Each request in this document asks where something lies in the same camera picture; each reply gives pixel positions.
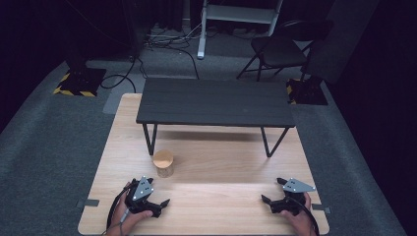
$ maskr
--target wooden cup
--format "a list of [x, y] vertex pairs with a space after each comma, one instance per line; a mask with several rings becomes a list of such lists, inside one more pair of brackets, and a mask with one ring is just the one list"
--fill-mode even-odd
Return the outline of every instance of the wooden cup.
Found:
[[159, 150], [153, 155], [152, 159], [159, 177], [168, 178], [174, 173], [174, 167], [172, 164], [174, 156], [171, 151], [166, 149]]

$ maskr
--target cable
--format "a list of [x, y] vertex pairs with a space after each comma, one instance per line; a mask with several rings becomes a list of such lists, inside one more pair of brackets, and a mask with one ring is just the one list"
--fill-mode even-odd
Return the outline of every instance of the cable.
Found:
[[250, 39], [253, 39], [254, 37], [256, 37], [256, 36], [258, 35], [256, 32], [253, 32], [252, 30], [251, 30], [251, 31], [249, 31], [249, 33], [250, 33], [251, 35], [250, 35], [250, 36], [248, 36], [248, 37], [241, 36], [241, 35], [248, 35], [248, 33], [247, 33], [247, 32], [242, 32], [242, 33], [232, 33], [232, 35], [233, 35], [233, 36], [235, 36], [235, 37], [237, 37], [237, 38], [240, 38], [240, 39], [245, 39], [245, 40], [250, 40]]
[[107, 228], [106, 230], [104, 230], [104, 232], [102, 232], [102, 233], [101, 233], [101, 236], [105, 235], [105, 234], [107, 233], [107, 231], [108, 231], [108, 230], [110, 230], [110, 229], [112, 229], [112, 228], [114, 228], [114, 227], [117, 227], [117, 226], [119, 226], [119, 225], [120, 225], [120, 227], [122, 227], [122, 223], [117, 223], [117, 224], [112, 225], [111, 227]]
[[127, 208], [127, 209], [125, 210], [125, 212], [123, 213], [122, 217], [120, 218], [120, 223], [125, 222], [125, 219], [126, 219], [126, 217], [128, 216], [128, 214], [129, 214], [129, 209]]
[[161, 32], [154, 32], [154, 29], [155, 29], [155, 28], [150, 29], [150, 32], [151, 32], [151, 33], [156, 33], [156, 35], [161, 35], [162, 33], [166, 32], [166, 29], [161, 29], [161, 28], [159, 28], [160, 30], [162, 30]]
[[120, 236], [124, 236], [124, 234], [123, 234], [123, 228], [122, 228], [122, 224], [123, 224], [123, 222], [120, 222]]
[[[200, 76], [199, 76], [199, 72], [197, 71], [196, 61], [194, 60], [193, 56], [189, 52], [183, 50], [183, 48], [187, 48], [187, 47], [190, 46], [189, 41], [194, 38], [194, 37], [190, 37], [190, 35], [192, 35], [193, 31], [196, 30], [200, 25], [201, 24], [198, 24], [196, 27], [194, 27], [187, 35], [185, 35], [185, 33], [184, 33], [184, 36], [173, 36], [172, 38], [164, 39], [164, 40], [158, 40], [158, 41], [155, 41], [154, 39], [151, 39], [146, 44], [146, 46], [150, 50], [153, 50], [153, 48], [155, 47], [155, 48], [164, 48], [164, 49], [170, 49], [170, 50], [177, 50], [177, 51], [181, 51], [181, 52], [184, 52], [184, 53], [188, 54], [190, 56], [191, 60], [193, 61], [193, 66], [194, 66], [194, 70], [195, 70], [195, 73], [196, 73], [196, 77], [197, 77], [197, 80], [199, 80]], [[187, 43], [187, 45], [183, 46], [183, 47], [172, 47], [171, 46], [172, 44], [180, 45], [180, 44], [183, 44], [183, 43]], [[145, 73], [145, 69], [143, 68], [142, 64], [141, 64], [141, 72], [143, 72], [144, 78], [148, 77], [148, 75], [146, 75], [146, 73]]]
[[139, 57], [137, 59], [138, 59], [138, 61], [141, 62], [141, 66], [139, 67], [139, 70], [142, 72], [142, 76], [144, 77], [144, 79], [147, 79], [148, 78], [148, 75], [145, 72], [144, 62]]
[[114, 198], [113, 204], [111, 205], [110, 211], [108, 212], [108, 216], [107, 216], [107, 224], [106, 224], [106, 231], [112, 227], [114, 227], [115, 225], [113, 225], [112, 227], [110, 227], [111, 225], [111, 218], [113, 217], [113, 213], [114, 213], [114, 209], [116, 209], [117, 203], [119, 202], [120, 198], [122, 197], [122, 195], [128, 191], [129, 189], [131, 189], [133, 186], [133, 184], [131, 183], [129, 186], [124, 187], [122, 192], [120, 192], [120, 194], [118, 196], [116, 196], [116, 198]]
[[95, 24], [93, 24], [86, 16], [84, 16], [84, 14], [83, 13], [81, 13], [80, 12], [80, 10], [78, 10], [70, 1], [68, 1], [68, 0], [65, 0], [66, 2], [67, 2], [67, 4], [68, 5], [70, 5], [70, 7], [71, 8], [73, 8], [74, 9], [74, 11], [76, 11], [87, 23], [89, 23], [89, 25], [90, 26], [92, 26], [95, 30], [97, 30], [98, 32], [100, 32], [101, 34], [103, 34], [104, 36], [106, 36], [107, 38], [109, 38], [109, 39], [111, 39], [111, 40], [113, 40], [113, 41], [115, 41], [115, 42], [117, 42], [117, 43], [119, 43], [119, 44], [121, 44], [121, 45], [124, 45], [124, 46], [126, 46], [126, 47], [131, 47], [130, 45], [128, 45], [127, 43], [125, 43], [125, 42], [122, 42], [122, 41], [119, 41], [119, 40], [117, 40], [116, 38], [114, 38], [114, 37], [112, 37], [112, 36], [110, 36], [110, 35], [108, 35], [107, 33], [105, 33], [103, 30], [101, 30], [101, 29], [99, 29]]
[[307, 215], [310, 217], [310, 219], [312, 220], [312, 222], [313, 222], [313, 226], [314, 226], [314, 230], [315, 230], [315, 232], [316, 232], [316, 235], [317, 236], [319, 236], [320, 235], [320, 233], [319, 233], [319, 225], [317, 224], [317, 221], [316, 221], [316, 219], [313, 217], [313, 215], [312, 215], [312, 213], [304, 206], [304, 205], [302, 205], [301, 203], [299, 203], [298, 201], [296, 201], [295, 199], [293, 199], [293, 198], [291, 198], [291, 197], [285, 197], [287, 200], [289, 200], [289, 201], [291, 201], [291, 202], [293, 202], [293, 203], [295, 203], [296, 205], [298, 205], [299, 207], [301, 207], [301, 209], [303, 209], [306, 213], [307, 213]]
[[[135, 61], [136, 60], [133, 60], [133, 62], [132, 62], [132, 66], [130, 67], [130, 69], [129, 69], [129, 71], [126, 73], [126, 75], [111, 75], [111, 76], [108, 76], [108, 77], [105, 77], [105, 78], [103, 78], [102, 79], [102, 81], [101, 81], [101, 84], [100, 84], [100, 86], [102, 87], [102, 88], [104, 88], [104, 89], [114, 89], [114, 88], [116, 88], [117, 86], [119, 86], [123, 81], [125, 81], [125, 80], [128, 80], [130, 83], [131, 83], [131, 85], [132, 85], [132, 87], [133, 87], [133, 90], [134, 90], [134, 93], [136, 93], [136, 87], [135, 87], [135, 84], [132, 82], [132, 80], [131, 79], [129, 79], [128, 78], [128, 76], [129, 76], [129, 74], [131, 73], [131, 71], [132, 71], [132, 69], [133, 69], [133, 67], [135, 66]], [[104, 81], [106, 81], [106, 80], [108, 80], [108, 79], [110, 79], [110, 78], [114, 78], [114, 77], [122, 77], [122, 80], [120, 80], [116, 85], [114, 85], [114, 86], [111, 86], [111, 87], [106, 87], [103, 83], [104, 83]]]
[[[171, 35], [161, 35], [162, 33], [166, 32], [166, 30], [164, 30], [161, 33], [158, 33], [157, 35], [152, 35], [149, 34], [149, 37], [153, 37], [153, 39], [151, 39], [147, 46], [151, 47], [153, 44], [161, 44], [163, 43], [163, 46], [169, 46], [170, 44], [182, 44], [182, 43], [187, 43], [187, 46], [184, 46], [182, 48], [186, 48], [189, 47], [190, 44], [188, 43], [188, 41], [190, 41], [191, 39], [194, 38], [199, 38], [198, 36], [191, 36], [193, 35], [193, 32], [198, 29], [200, 27], [201, 24], [198, 24], [196, 27], [194, 27], [188, 34], [185, 34], [184, 29], [182, 29], [182, 32], [184, 32], [183, 36], [171, 36]], [[157, 37], [168, 37], [169, 39], [163, 39], [163, 40], [155, 40]]]

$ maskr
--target hand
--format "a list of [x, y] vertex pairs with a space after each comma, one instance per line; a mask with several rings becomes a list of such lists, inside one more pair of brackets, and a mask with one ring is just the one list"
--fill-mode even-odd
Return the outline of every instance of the hand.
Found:
[[[307, 209], [310, 209], [312, 200], [309, 194], [304, 193], [304, 197], [306, 198], [305, 207]], [[297, 235], [319, 236], [319, 235], [316, 235], [316, 232], [313, 229], [313, 223], [309, 215], [304, 210], [300, 210], [300, 213], [298, 213], [295, 216], [288, 210], [283, 210], [280, 214], [288, 220], [288, 222], [294, 228]]]
[[[111, 224], [109, 229], [106, 232], [106, 235], [109, 236], [120, 236], [120, 219], [125, 214], [125, 211], [127, 209], [125, 205], [127, 192], [125, 192], [119, 200], [119, 203], [116, 206], [116, 209], [114, 209], [113, 217], [111, 218]], [[152, 211], [145, 210], [136, 214], [129, 213], [126, 217], [125, 221], [123, 221], [122, 224], [122, 232], [124, 235], [129, 234], [133, 227], [141, 220], [152, 217]]]

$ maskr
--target white shelf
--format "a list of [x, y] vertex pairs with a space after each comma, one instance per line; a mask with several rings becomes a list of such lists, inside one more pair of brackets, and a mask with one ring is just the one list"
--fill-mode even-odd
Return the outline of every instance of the white shelf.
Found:
[[273, 29], [275, 28], [282, 1], [283, 0], [277, 1], [275, 9], [259, 9], [210, 5], [208, 4], [208, 0], [205, 0], [203, 4], [202, 15], [202, 34], [200, 35], [200, 44], [197, 58], [205, 58], [207, 20], [268, 24], [268, 35], [271, 35], [273, 33]]
[[208, 5], [207, 19], [271, 24], [275, 14], [274, 9], [254, 9], [232, 6]]

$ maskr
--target person's left hand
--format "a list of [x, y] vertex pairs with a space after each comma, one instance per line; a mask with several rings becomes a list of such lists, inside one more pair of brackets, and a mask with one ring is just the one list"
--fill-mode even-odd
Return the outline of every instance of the person's left hand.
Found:
[[[113, 217], [111, 218], [111, 224], [109, 229], [106, 232], [106, 235], [109, 236], [120, 236], [120, 219], [125, 214], [125, 211], [127, 209], [125, 205], [127, 193], [125, 192], [119, 200], [119, 203], [116, 206], [116, 209], [114, 210]], [[122, 223], [122, 232], [124, 235], [129, 234], [133, 227], [141, 220], [152, 217], [152, 211], [150, 210], [144, 210], [142, 212], [132, 214], [129, 212], [128, 216], [126, 217], [125, 221]]]

